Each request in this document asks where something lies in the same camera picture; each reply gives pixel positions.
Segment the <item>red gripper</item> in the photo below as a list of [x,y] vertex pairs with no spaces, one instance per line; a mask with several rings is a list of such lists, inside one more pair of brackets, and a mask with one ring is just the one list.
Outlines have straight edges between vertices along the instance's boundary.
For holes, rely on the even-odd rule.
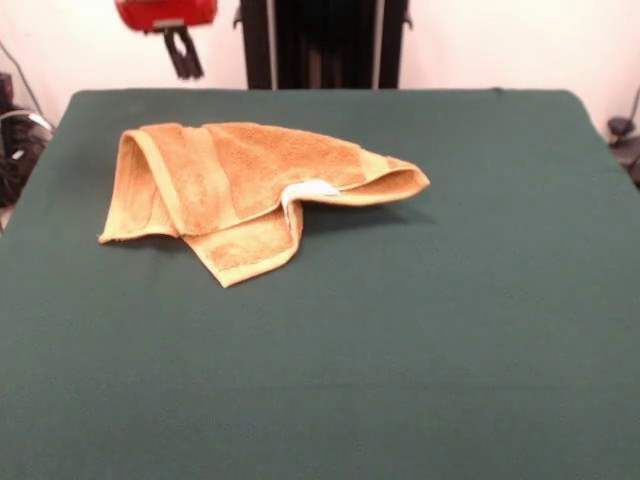
[[122,0],[114,5],[131,30],[151,33],[164,29],[164,43],[179,79],[204,75],[186,27],[212,24],[218,12],[216,0]]

